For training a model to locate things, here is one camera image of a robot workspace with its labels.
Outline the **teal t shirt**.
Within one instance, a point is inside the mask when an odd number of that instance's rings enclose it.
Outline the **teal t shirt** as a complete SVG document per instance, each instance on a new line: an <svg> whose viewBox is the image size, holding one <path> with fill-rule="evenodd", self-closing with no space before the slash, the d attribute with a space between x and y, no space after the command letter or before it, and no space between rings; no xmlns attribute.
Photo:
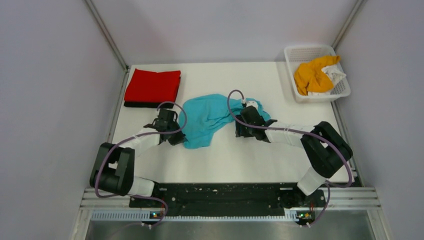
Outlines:
<svg viewBox="0 0 424 240"><path fill-rule="evenodd" d="M182 132L186 138L183 146L189 150L210 146L214 134L235 121L228 110L227 97L222 94L191 98L182 108L186 115L180 114L178 124L182 126L187 121Z"/></svg>

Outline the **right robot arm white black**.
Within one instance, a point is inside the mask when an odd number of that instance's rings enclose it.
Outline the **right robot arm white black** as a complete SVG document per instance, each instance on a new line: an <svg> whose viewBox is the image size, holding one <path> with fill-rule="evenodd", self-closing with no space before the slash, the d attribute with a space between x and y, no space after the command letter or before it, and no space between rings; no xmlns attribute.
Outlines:
<svg viewBox="0 0 424 240"><path fill-rule="evenodd" d="M310 167L291 190L284 190L281 199L284 208L318 206L317 190L342 167L347 168L347 184L353 182L348 161L353 150L327 121L313 126L265 120L253 105L245 105L235 116L235 135L255 138L266 143L285 144L304 150Z"/></svg>

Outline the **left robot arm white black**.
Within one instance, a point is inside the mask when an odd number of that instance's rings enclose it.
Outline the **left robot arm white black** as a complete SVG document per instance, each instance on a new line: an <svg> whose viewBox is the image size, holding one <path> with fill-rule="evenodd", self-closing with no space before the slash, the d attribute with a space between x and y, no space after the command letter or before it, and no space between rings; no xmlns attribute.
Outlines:
<svg viewBox="0 0 424 240"><path fill-rule="evenodd" d="M178 114L160 109L152 123L136 134L118 143L100 145L91 171L91 187L111 193L113 196L141 196L149 207L160 202L160 193L153 180L135 176L135 160L145 151L163 142L175 146L186 141L186 135L178 124Z"/></svg>

